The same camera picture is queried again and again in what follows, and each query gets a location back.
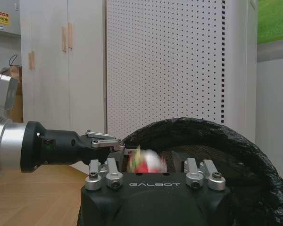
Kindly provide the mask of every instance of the black net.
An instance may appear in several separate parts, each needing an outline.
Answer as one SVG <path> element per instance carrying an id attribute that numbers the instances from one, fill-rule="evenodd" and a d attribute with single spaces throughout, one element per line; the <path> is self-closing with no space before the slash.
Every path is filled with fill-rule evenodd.
<path id="1" fill-rule="evenodd" d="M 159 121 L 129 135 L 127 145 L 152 149 L 175 172 L 176 159 L 211 159 L 231 189 L 235 226 L 283 225 L 283 180 L 260 149 L 243 136 L 205 120 L 180 118 Z M 128 157 L 123 170 L 126 171 Z"/>

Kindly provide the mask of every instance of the cabinet door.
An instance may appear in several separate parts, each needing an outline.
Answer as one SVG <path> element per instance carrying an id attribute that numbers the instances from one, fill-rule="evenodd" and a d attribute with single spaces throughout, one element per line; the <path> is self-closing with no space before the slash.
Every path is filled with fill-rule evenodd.
<path id="1" fill-rule="evenodd" d="M 32 1 L 20 0 L 21 59 L 23 89 L 23 120 L 34 121 L 34 71 L 29 68 L 28 54 L 32 51 Z"/>
<path id="2" fill-rule="evenodd" d="M 105 132 L 105 1 L 68 0 L 68 20 L 73 26 L 69 49 L 70 128 Z M 81 162 L 75 168 L 88 173 Z"/>
<path id="3" fill-rule="evenodd" d="M 35 120 L 47 129 L 70 129 L 68 50 L 62 51 L 67 0 L 32 2 Z"/>

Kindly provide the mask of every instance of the wooden handle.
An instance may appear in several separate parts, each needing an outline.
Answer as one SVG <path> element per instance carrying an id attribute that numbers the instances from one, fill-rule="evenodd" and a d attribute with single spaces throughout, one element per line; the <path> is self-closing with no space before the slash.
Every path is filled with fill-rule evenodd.
<path id="1" fill-rule="evenodd" d="M 31 70 L 32 67 L 32 53 L 28 53 L 28 66 L 29 66 L 29 70 Z"/>
<path id="2" fill-rule="evenodd" d="M 67 36 L 67 29 L 66 27 L 62 27 L 62 51 L 63 52 L 66 52 L 66 48 L 67 48 L 66 36 Z"/>
<path id="3" fill-rule="evenodd" d="M 31 56 L 32 56 L 32 69 L 34 69 L 34 51 L 31 52 Z"/>
<path id="4" fill-rule="evenodd" d="M 74 39 L 73 39 L 72 23 L 68 23 L 68 48 L 72 49 L 73 47 L 74 47 Z"/>

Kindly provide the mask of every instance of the cardboard box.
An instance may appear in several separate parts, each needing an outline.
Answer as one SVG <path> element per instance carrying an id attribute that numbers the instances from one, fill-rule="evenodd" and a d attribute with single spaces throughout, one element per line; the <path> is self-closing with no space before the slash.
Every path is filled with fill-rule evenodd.
<path id="1" fill-rule="evenodd" d="M 23 122 L 23 97 L 22 97 L 22 70 L 21 67 L 11 66 L 10 68 L 3 68 L 1 74 L 10 76 L 18 80 L 18 88 L 14 107 L 8 110 L 7 116 L 13 122 Z"/>

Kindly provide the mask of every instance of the perforated white panel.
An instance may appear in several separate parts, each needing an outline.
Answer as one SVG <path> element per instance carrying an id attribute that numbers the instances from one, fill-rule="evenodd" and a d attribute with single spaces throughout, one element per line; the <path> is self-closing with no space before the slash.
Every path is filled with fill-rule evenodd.
<path id="1" fill-rule="evenodd" d="M 108 0 L 108 133 L 155 121 L 224 122 L 223 0 Z"/>

